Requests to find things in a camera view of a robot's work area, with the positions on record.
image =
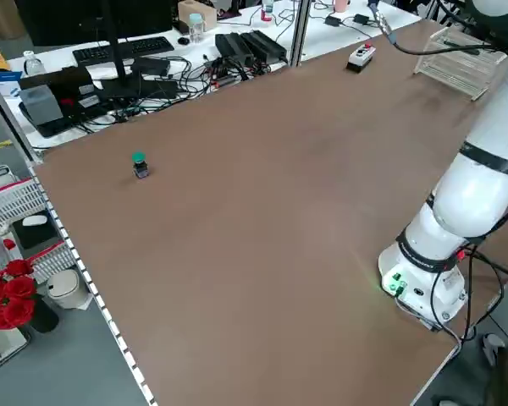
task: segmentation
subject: power adapter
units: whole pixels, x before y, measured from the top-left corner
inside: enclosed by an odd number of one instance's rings
[[[332,27],[338,27],[340,26],[340,19],[338,19],[337,17],[334,17],[333,15],[328,15],[325,20],[324,20],[324,23],[327,24],[327,25],[331,25]]]
[[[367,25],[367,23],[369,22],[369,18],[363,14],[356,14],[354,16],[354,22],[361,25]]]

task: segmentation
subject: vase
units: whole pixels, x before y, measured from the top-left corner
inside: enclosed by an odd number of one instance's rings
[[[30,325],[37,332],[51,332],[58,325],[58,315],[41,299],[36,299]]]

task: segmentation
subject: computer monitor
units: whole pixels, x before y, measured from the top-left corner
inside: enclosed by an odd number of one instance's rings
[[[37,47],[107,40],[98,0],[15,0]],[[117,36],[127,38],[171,30],[169,0],[112,0]]]

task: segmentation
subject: green cap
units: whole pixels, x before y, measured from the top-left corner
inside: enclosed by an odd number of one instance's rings
[[[135,163],[142,163],[145,161],[145,154],[143,152],[137,151],[132,155],[132,159]]]

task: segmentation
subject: metal pole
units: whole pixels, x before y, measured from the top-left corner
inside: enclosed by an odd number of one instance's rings
[[[17,149],[26,164],[30,167],[36,163],[41,163],[41,158],[34,152],[30,142],[26,138],[25,132],[20,127],[14,115],[9,109],[8,103],[0,94],[0,125],[5,133],[11,139],[14,147]]]
[[[290,66],[295,68],[301,62],[303,44],[305,43],[306,25],[308,24],[308,14],[311,10],[312,0],[300,0],[299,9],[295,17],[294,39],[291,42]]]
[[[106,37],[109,41],[109,45],[111,46],[111,50],[113,52],[113,61],[115,62],[115,67],[117,68],[117,75],[119,76],[119,81],[120,83],[125,85],[126,71],[124,70],[124,62],[122,60],[122,55],[120,54],[119,38],[117,37],[117,27],[115,26],[113,13],[111,11],[111,4],[109,3],[109,0],[102,0],[102,17],[103,23],[105,24]]]

